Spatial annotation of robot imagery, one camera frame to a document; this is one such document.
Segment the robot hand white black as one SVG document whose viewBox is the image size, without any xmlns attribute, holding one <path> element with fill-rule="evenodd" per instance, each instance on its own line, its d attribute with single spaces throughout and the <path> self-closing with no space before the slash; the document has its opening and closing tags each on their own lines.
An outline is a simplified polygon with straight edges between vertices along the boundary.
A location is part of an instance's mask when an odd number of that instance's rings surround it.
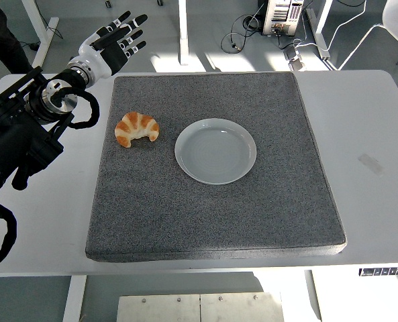
<svg viewBox="0 0 398 322">
<path fill-rule="evenodd" d="M 91 87 L 102 78 L 118 73 L 145 45 L 139 38 L 143 34 L 140 26 L 148 19 L 146 14 L 130 18 L 126 11 L 106 26 L 99 28 L 79 47 L 79 53 L 72 58 L 67 68 L 84 79 Z"/>
</svg>

